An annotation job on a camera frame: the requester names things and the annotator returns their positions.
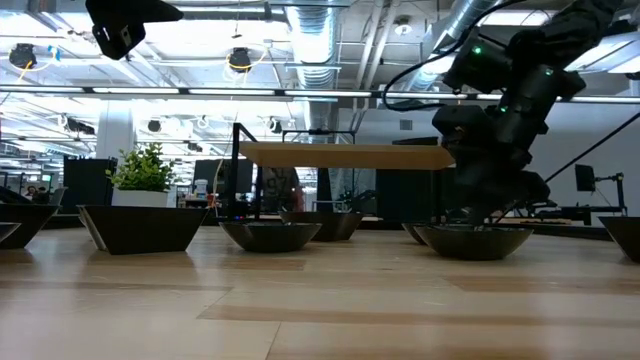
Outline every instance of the potted plant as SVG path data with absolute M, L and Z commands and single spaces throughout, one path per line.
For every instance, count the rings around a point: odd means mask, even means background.
M 114 206 L 167 207 L 167 190 L 177 181 L 174 162 L 163 163 L 162 145 L 152 143 L 146 149 L 136 148 L 125 153 L 124 163 L 115 174 L 107 177 L 115 185 L 111 204 Z

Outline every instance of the wooden board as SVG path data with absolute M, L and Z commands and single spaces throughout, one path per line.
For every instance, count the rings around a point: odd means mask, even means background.
M 454 163 L 440 146 L 240 143 L 260 166 L 439 170 Z

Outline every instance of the fluorescent light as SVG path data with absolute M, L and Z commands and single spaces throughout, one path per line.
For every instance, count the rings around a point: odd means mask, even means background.
M 287 96 L 326 96 L 326 97 L 371 97 L 370 91 L 316 91 L 316 90 L 286 90 Z
M 99 94 L 179 94 L 176 88 L 93 88 Z
M 256 89 L 189 89 L 189 93 L 193 95 L 246 95 L 261 96 L 274 95 L 273 90 L 256 90 Z
M 454 95 L 443 93 L 407 93 L 407 92 L 390 92 L 387 93 L 388 99 L 423 99 L 423 100 L 456 100 L 466 99 L 466 95 Z
M 40 93 L 84 93 L 80 87 L 67 86 L 20 86 L 20 85 L 0 85 L 0 91 L 6 92 L 40 92 Z
M 636 56 L 635 58 L 621 64 L 611 70 L 610 73 L 621 73 L 621 74 L 633 74 L 640 71 L 640 56 Z
M 637 96 L 575 96 L 569 102 L 590 104 L 640 104 Z

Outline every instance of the light wood surface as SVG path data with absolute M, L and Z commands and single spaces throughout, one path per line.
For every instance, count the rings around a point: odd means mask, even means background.
M 240 153 L 269 167 L 439 170 L 454 163 L 440 146 L 242 142 Z
M 109 256 L 84 229 L 0 251 L 0 359 L 640 359 L 640 266 L 614 243 L 533 236 L 504 261 L 405 232 L 243 252 Z

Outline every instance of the column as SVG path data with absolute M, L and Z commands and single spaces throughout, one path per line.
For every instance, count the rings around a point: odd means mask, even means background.
M 131 106 L 126 101 L 103 101 L 98 122 L 96 159 L 114 157 L 121 164 L 120 149 L 133 150 L 136 128 Z

